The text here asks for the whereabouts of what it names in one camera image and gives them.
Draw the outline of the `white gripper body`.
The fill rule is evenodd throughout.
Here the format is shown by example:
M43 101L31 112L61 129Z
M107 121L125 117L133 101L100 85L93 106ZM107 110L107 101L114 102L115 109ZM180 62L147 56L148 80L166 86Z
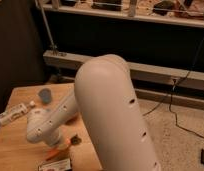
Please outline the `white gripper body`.
M65 139L61 133L53 133L49 135L44 142L51 148L65 150L70 146L70 141Z

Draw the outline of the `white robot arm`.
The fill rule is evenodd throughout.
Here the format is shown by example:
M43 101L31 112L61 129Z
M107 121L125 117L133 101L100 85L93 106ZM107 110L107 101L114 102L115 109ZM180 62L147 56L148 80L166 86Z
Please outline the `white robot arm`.
M82 64L74 87L53 110L28 116L27 140L62 145L58 128L76 113L82 115L104 171L161 171L122 57L103 55Z

